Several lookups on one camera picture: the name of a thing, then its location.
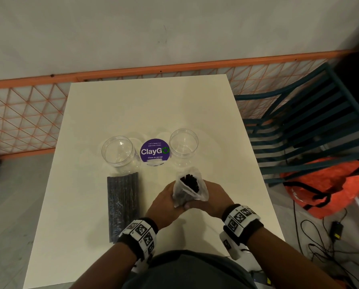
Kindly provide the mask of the clear bag of black sticks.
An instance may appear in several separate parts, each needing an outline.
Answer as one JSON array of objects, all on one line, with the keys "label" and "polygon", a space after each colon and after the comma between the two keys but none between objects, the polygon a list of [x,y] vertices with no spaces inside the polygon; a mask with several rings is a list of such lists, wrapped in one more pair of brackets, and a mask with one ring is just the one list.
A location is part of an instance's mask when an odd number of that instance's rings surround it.
[{"label": "clear bag of black sticks", "polygon": [[196,167],[189,167],[177,174],[172,199],[175,208],[193,200],[209,200],[208,188]]}]

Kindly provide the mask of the person's left hand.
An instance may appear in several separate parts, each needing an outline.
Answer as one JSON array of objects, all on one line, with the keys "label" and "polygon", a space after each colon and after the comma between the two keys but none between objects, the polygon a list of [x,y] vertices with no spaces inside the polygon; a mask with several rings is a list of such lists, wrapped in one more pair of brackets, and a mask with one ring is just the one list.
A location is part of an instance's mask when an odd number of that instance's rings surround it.
[{"label": "person's left hand", "polygon": [[183,212],[174,212],[174,202],[172,198],[175,181],[169,183],[155,198],[152,205],[147,210],[145,217],[154,221],[158,230],[168,227]]}]

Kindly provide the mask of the left wristband with marker tags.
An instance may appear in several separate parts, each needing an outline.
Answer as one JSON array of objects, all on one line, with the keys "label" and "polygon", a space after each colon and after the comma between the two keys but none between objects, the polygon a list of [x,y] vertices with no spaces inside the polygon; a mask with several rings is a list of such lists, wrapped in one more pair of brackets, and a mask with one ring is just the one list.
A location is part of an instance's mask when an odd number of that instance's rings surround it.
[{"label": "left wristband with marker tags", "polygon": [[135,254],[137,262],[147,262],[153,257],[159,229],[148,217],[132,221],[119,235],[116,243],[127,245]]}]

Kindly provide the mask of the right wristband with marker tags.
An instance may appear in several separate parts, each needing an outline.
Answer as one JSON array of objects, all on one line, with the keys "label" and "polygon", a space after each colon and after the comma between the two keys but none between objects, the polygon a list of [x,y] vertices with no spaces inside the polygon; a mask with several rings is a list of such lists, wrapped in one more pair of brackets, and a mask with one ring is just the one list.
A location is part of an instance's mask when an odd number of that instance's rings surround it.
[{"label": "right wristband with marker tags", "polygon": [[236,261],[250,252],[247,247],[249,239],[264,225],[258,214],[248,206],[239,204],[229,206],[221,219],[224,225],[220,240],[230,258]]}]

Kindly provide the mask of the clear plastic jar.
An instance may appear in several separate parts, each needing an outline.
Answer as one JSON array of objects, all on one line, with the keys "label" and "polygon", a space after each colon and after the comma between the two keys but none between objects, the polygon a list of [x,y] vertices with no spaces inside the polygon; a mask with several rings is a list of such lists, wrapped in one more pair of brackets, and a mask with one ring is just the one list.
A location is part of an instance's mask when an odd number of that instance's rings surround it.
[{"label": "clear plastic jar", "polygon": [[136,149],[128,137],[113,136],[109,138],[103,143],[101,154],[116,174],[132,174],[139,168]]},{"label": "clear plastic jar", "polygon": [[199,139],[190,129],[178,129],[169,138],[171,162],[177,169],[192,165],[192,157],[199,146]]}]

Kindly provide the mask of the wristband with marker tags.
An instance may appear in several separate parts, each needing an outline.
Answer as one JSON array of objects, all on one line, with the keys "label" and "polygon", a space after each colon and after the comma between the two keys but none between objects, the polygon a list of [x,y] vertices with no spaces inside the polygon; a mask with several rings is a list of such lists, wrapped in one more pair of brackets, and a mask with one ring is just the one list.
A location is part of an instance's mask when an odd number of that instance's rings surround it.
[{"label": "wristband with marker tags", "polygon": [[119,235],[116,243],[127,245],[135,254],[137,262],[147,262],[153,257],[159,229],[148,217],[132,221]]},{"label": "wristband with marker tags", "polygon": [[264,225],[258,214],[248,206],[239,204],[229,206],[221,219],[224,225],[220,240],[230,258],[236,261],[250,252],[247,247],[249,239]]}]

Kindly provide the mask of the black power adapter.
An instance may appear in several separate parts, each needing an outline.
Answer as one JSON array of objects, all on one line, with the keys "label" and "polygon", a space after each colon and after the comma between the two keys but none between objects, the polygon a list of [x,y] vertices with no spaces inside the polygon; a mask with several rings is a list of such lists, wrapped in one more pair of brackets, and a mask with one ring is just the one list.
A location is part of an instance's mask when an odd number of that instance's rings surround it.
[{"label": "black power adapter", "polygon": [[341,222],[338,221],[333,221],[331,223],[331,228],[329,231],[329,237],[331,238],[331,240],[337,241],[337,240],[341,240],[342,237],[342,233],[343,233],[343,228],[344,225]]}]

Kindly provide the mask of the round purple lid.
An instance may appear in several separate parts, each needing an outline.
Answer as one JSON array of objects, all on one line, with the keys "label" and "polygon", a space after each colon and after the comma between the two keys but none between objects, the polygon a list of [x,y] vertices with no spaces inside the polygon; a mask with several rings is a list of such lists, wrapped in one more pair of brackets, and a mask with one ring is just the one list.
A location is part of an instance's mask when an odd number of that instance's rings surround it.
[{"label": "round purple lid", "polygon": [[140,159],[148,166],[163,165],[169,158],[169,145],[162,139],[150,139],[141,147]]}]

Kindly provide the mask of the person's right hand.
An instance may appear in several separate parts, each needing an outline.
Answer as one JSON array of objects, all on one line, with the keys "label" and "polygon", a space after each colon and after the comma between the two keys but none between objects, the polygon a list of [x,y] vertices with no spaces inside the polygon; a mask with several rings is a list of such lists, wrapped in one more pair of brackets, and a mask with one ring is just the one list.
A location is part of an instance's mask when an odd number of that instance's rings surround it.
[{"label": "person's right hand", "polygon": [[206,212],[211,217],[222,219],[225,210],[232,206],[234,202],[221,185],[207,180],[204,182],[209,192],[209,199],[207,201],[209,208],[202,211]]}]

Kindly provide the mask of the person's grey shirt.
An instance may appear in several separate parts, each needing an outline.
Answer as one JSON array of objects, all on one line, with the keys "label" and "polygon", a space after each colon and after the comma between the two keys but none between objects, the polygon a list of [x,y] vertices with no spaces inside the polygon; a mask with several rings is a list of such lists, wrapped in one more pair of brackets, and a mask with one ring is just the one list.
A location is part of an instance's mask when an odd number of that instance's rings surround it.
[{"label": "person's grey shirt", "polygon": [[257,289],[249,272],[228,257],[173,250],[130,272],[122,289]]}]

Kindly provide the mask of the orange mesh fence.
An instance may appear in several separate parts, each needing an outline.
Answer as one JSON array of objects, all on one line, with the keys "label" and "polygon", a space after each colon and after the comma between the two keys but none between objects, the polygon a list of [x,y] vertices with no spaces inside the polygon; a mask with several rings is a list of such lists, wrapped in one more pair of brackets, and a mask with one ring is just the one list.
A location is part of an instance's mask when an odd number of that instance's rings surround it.
[{"label": "orange mesh fence", "polygon": [[53,152],[75,82],[225,74],[234,96],[288,86],[352,50],[50,74],[0,80],[0,158]]}]

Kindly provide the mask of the person's right forearm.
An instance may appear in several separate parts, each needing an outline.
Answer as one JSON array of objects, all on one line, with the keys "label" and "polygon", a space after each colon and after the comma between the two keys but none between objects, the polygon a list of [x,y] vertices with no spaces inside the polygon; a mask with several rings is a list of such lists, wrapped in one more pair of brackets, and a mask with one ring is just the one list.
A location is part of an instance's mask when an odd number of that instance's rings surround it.
[{"label": "person's right forearm", "polygon": [[246,246],[276,289],[342,289],[317,265],[261,227]]}]

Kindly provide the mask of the teal slatted chair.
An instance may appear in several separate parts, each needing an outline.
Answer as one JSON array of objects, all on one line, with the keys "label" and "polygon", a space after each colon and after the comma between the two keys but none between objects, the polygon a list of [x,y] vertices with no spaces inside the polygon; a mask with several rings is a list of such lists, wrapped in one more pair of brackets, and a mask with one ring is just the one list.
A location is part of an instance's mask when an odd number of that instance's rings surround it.
[{"label": "teal slatted chair", "polygon": [[270,100],[259,115],[243,118],[269,187],[359,161],[359,103],[327,62],[281,89],[235,100]]}]

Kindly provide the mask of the flat pack of black sticks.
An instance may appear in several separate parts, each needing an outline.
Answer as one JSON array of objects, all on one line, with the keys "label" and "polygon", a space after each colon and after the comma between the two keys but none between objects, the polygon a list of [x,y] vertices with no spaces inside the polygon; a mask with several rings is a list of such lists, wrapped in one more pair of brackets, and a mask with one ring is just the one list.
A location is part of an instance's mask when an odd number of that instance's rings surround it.
[{"label": "flat pack of black sticks", "polygon": [[120,233],[139,216],[139,173],[107,178],[109,241],[115,244]]}]

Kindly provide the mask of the person's left forearm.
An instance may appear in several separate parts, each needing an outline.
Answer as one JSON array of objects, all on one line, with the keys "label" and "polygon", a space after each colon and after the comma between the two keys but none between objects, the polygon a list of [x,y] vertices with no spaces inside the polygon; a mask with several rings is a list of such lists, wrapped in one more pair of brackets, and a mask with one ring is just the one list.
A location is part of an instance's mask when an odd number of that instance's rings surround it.
[{"label": "person's left forearm", "polygon": [[70,289],[120,289],[136,261],[135,253],[126,244],[116,243]]}]

